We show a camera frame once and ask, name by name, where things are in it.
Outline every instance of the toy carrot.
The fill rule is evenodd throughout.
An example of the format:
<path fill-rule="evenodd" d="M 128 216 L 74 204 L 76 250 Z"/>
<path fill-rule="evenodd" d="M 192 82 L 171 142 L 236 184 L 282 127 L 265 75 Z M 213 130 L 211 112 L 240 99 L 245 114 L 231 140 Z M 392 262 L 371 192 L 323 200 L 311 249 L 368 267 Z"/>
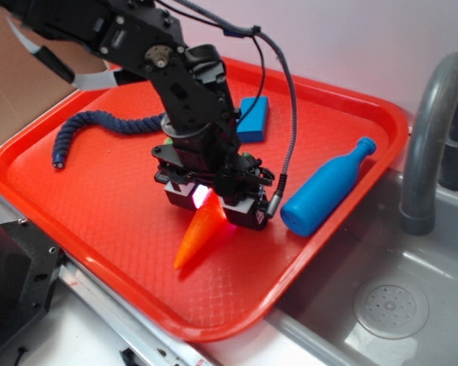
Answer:
<path fill-rule="evenodd" d="M 209 190 L 183 237 L 182 245 L 176 254 L 175 269 L 182 268 L 219 230 L 225 220 L 226 215 L 219 197 Z"/>

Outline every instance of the red tray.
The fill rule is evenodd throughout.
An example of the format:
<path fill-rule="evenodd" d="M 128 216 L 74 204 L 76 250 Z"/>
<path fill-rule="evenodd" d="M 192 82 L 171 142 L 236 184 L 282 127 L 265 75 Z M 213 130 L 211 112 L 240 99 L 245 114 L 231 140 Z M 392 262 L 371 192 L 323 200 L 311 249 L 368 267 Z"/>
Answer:
<path fill-rule="evenodd" d="M 259 67 L 228 59 L 227 68 L 236 105 L 256 94 Z M 164 141 L 162 133 L 120 136 L 90 127 L 75 137 L 66 168 L 52 167 L 54 137 L 72 114 L 105 109 L 119 117 L 144 117 L 163 111 L 149 83 L 75 93 L 35 121 L 0 150 L 0 194 L 173 335 L 192 342 L 232 336 L 266 314 L 408 136 L 404 115 L 386 101 L 298 77 L 295 84 L 298 142 L 284 202 L 321 164 L 348 153 L 360 137 L 369 136 L 378 146 L 362 164 L 355 189 L 310 238 L 291 233 L 279 215 L 261 232 L 227 224 L 175 271 L 173 261 L 193 212 L 171 205 L 153 180 L 157 160 L 150 150 Z M 241 149 L 276 174 L 290 137 L 287 90 L 282 73 L 269 71 L 266 140 Z"/>

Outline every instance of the white wall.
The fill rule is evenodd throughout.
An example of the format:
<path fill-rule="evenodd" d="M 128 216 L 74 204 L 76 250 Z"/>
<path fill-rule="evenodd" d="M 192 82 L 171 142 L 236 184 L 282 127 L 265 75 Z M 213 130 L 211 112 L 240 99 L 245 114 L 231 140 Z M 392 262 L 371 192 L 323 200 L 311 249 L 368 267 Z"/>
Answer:
<path fill-rule="evenodd" d="M 194 0 L 240 26 L 258 24 L 295 75 L 401 107 L 412 122 L 434 67 L 458 50 L 458 0 Z M 258 63 L 250 40 L 179 17 L 185 41 Z M 280 69 L 271 51 L 267 65 Z"/>

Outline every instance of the gray faucet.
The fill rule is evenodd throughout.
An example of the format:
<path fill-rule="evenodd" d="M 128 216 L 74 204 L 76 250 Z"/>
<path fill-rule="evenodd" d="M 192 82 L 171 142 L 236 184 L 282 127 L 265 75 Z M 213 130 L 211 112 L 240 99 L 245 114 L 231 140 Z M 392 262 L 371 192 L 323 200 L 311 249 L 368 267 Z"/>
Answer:
<path fill-rule="evenodd" d="M 434 228 L 437 182 L 458 191 L 458 53 L 434 70 L 412 130 L 400 203 L 406 233 L 420 236 Z"/>

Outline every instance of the tray rim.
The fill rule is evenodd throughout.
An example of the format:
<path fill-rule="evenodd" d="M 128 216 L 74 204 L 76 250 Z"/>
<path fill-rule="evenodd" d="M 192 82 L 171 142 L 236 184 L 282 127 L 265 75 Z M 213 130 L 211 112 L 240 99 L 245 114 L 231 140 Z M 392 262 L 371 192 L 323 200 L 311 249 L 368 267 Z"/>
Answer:
<path fill-rule="evenodd" d="M 225 59 L 229 82 L 231 79 L 250 83 L 259 78 L 259 66 L 250 65 L 233 59 Z M 286 88 L 285 80 L 282 78 L 282 73 L 275 70 L 267 70 L 267 80 L 270 80 L 276 85 L 281 85 Z M 156 323 L 163 327 L 173 335 L 178 336 L 190 342 L 213 342 L 220 339 L 225 339 L 242 332 L 247 327 L 251 326 L 258 320 L 262 319 L 271 309 L 273 304 L 283 294 L 286 288 L 292 283 L 303 268 L 312 260 L 319 249 L 325 245 L 325 242 L 331 237 L 339 225 L 346 219 L 353 208 L 358 205 L 364 195 L 372 188 L 376 181 L 385 173 L 394 158 L 402 151 L 405 142 L 408 138 L 408 123 L 405 115 L 394 104 L 384 101 L 380 98 L 365 95 L 356 91 L 350 91 L 345 88 L 329 85 L 323 82 L 316 82 L 305 79 L 299 76 L 294 76 L 294 83 L 297 88 L 298 99 L 302 96 L 312 95 L 317 98 L 312 102 L 326 105 L 321 99 L 325 96 L 332 95 L 340 98 L 340 106 L 344 109 L 343 112 L 349 113 L 358 117 L 363 117 L 377 123 L 383 130 L 386 131 L 389 137 L 389 147 L 383 153 L 380 160 L 376 161 L 370 170 L 358 181 L 353 191 L 345 198 L 340 206 L 330 215 L 327 221 L 321 228 L 309 238 L 304 248 L 287 266 L 286 270 L 279 276 L 276 285 L 266 293 L 266 296 L 260 299 L 249 308 L 242 319 L 237 318 L 228 323 L 219 326 L 201 327 L 194 326 L 185 321 L 181 316 L 169 309 L 167 305 L 155 298 L 152 294 L 149 300 L 149 306 L 146 304 L 145 294 L 149 293 L 142 288 L 134 288 L 134 291 L 119 291 L 122 289 L 122 284 L 125 283 L 125 278 L 113 271 L 109 271 L 104 265 L 96 262 L 82 263 L 98 278 L 103 278 L 104 275 L 109 276 L 109 287 L 118 292 L 132 305 L 140 309 L 148 317 L 152 318 Z M 91 101 L 103 94 L 104 91 L 78 91 L 73 93 L 65 101 L 52 108 L 44 115 L 37 118 L 32 124 L 24 128 L 20 133 L 10 139 L 0 149 L 0 194 L 8 201 L 12 202 L 17 209 L 28 211 L 31 206 L 30 201 L 20 195 L 15 189 L 6 185 L 7 166 L 19 157 L 29 147 L 41 140 L 45 135 L 44 131 L 50 132 L 59 126 L 69 115 L 76 113 L 79 109 L 85 107 Z M 379 117 L 388 120 L 388 122 L 378 123 L 373 118 Z M 26 137 L 27 145 L 20 146 L 23 138 Z M 38 226 L 47 226 L 44 231 L 52 236 L 57 242 L 68 243 L 71 238 L 62 230 L 58 229 L 61 226 L 54 217 L 51 217 L 45 212 L 34 212 L 28 215 L 29 219 L 35 222 Z M 78 249 L 75 254 L 72 254 L 76 260 L 86 258 L 88 251 Z"/>

